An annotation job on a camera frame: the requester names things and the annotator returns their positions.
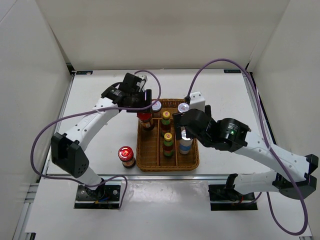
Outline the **white-lid spice jar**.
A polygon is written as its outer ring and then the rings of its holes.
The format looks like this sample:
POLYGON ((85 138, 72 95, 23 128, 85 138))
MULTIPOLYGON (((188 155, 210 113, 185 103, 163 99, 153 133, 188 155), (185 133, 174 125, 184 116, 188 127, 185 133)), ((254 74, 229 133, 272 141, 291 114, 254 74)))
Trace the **white-lid spice jar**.
POLYGON ((154 105, 152 106, 152 117, 160 118, 162 113, 162 103, 160 101, 153 101, 154 105))
POLYGON ((178 113, 185 113, 190 109, 190 106, 186 103, 180 103, 177 107, 178 113))

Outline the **red-lid sauce jar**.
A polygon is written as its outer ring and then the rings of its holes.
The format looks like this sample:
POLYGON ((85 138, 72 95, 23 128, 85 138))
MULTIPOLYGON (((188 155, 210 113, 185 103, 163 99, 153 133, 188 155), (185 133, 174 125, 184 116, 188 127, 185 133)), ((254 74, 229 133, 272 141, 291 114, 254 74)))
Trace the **red-lid sauce jar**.
POLYGON ((137 118, 142 126, 142 128, 146 131, 152 131, 155 127, 155 123, 153 121, 153 114, 150 112, 138 112, 137 118))
POLYGON ((133 168, 136 165, 134 151, 129 146, 122 146, 118 150, 118 157, 122 165, 127 169, 133 168))

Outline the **yellow-cap chili bottle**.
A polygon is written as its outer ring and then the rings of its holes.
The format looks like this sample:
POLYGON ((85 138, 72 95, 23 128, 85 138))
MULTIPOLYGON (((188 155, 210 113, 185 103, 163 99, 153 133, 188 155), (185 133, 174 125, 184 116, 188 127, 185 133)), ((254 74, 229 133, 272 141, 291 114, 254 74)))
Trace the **yellow-cap chili bottle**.
POLYGON ((162 113, 161 123, 160 123, 160 133, 164 136, 166 133, 171 132, 171 114, 169 111, 164 111, 162 113))
POLYGON ((170 132, 165 133, 163 136, 162 152, 167 158, 171 158, 174 154, 174 141, 170 132))

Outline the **silver-cap pepper shaker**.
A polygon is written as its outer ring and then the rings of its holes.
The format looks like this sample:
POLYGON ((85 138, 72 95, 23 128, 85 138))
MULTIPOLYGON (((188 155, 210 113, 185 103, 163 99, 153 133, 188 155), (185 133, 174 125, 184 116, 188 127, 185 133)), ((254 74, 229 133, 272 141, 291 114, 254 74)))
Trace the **silver-cap pepper shaker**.
POLYGON ((192 147, 193 139, 187 137, 187 132, 185 129, 181 131, 181 139, 179 140, 179 152, 182 155, 187 155, 192 147))

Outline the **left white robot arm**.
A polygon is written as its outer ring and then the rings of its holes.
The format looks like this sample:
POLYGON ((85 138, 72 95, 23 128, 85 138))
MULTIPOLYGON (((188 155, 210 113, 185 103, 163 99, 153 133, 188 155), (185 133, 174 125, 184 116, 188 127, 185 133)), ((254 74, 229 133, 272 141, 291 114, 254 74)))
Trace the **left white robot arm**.
POLYGON ((93 112, 85 115, 77 124, 51 137, 51 161, 77 181, 85 185, 85 192, 93 199, 105 196, 101 184, 103 178, 89 166, 85 150, 95 135, 108 121, 125 108, 128 112, 144 111, 152 103, 152 92, 145 89, 147 77, 126 73, 123 81, 109 86, 93 107, 93 112))

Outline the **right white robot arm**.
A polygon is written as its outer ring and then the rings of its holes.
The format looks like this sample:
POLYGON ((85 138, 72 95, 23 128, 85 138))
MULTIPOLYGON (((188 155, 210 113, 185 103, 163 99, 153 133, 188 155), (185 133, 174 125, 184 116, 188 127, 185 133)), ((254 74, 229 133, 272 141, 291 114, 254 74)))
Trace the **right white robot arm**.
POLYGON ((173 114, 175 138, 182 139, 181 128, 187 138, 197 139, 204 147, 248 157, 268 167, 263 173, 230 174, 222 192, 230 200, 253 192, 278 192, 285 197, 305 199, 317 188, 312 173, 319 159, 314 154, 300 156, 275 144, 266 144, 261 136, 234 118, 214 120, 211 107, 190 109, 173 114))

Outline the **brown wicker divided basket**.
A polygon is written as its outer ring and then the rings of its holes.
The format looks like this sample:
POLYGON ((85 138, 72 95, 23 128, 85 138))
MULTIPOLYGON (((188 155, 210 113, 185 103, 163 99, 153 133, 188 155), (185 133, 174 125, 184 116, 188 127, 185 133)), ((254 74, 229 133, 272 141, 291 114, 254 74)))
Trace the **brown wicker divided basket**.
POLYGON ((162 112, 168 111, 170 114, 178 112, 178 105, 184 99, 162 98, 161 111, 153 118, 154 128, 145 130, 142 123, 138 122, 137 144, 136 144, 136 164, 143 172, 181 172, 192 171, 199 166, 198 142, 193 141, 189 153, 180 153, 180 142, 176 140, 174 124, 172 123, 170 133, 173 136, 173 155, 167 157, 163 154, 163 141, 161 135, 162 112))

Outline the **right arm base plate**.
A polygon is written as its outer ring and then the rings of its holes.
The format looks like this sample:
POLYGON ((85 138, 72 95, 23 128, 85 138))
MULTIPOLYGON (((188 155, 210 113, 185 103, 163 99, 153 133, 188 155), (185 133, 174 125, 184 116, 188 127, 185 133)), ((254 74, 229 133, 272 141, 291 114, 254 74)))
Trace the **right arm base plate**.
POLYGON ((257 211, 257 197, 254 192, 241 194, 225 188, 226 180, 209 180, 208 194, 211 211, 257 211))

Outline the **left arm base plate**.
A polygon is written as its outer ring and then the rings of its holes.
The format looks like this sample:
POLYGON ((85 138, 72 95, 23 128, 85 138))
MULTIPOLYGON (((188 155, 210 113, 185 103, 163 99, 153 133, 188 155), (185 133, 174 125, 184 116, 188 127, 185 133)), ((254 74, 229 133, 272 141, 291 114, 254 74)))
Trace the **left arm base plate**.
POLYGON ((91 190, 83 185, 78 185, 74 209, 119 210, 123 200, 121 199, 122 182, 112 183, 121 176, 113 176, 107 182, 91 190))

